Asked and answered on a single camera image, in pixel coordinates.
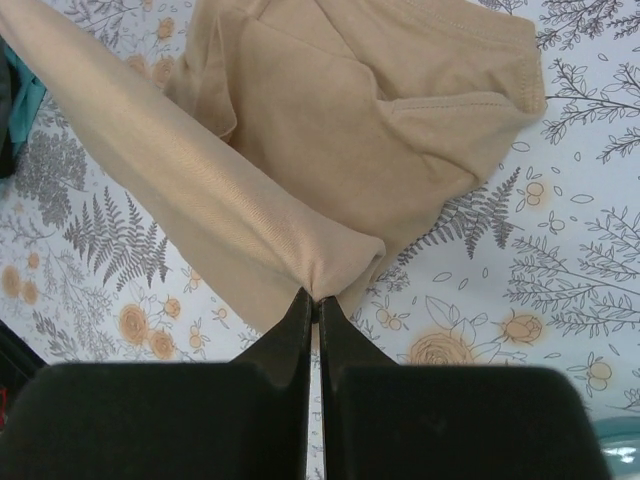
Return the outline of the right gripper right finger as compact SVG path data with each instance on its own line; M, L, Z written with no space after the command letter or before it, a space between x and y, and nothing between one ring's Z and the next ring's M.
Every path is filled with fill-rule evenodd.
M547 368L411 366L318 306L329 479L601 479L581 398Z

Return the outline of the tan t shirt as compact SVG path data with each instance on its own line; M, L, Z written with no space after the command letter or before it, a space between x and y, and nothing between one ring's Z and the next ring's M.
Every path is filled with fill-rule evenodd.
M544 113L534 24L468 1L199 1L163 89L40 1L1 34L247 324L353 312Z

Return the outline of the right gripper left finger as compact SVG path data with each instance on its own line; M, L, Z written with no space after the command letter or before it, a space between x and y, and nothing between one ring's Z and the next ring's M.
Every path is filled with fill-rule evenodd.
M311 299L237 358L60 363L25 386L1 436L5 479L301 479Z

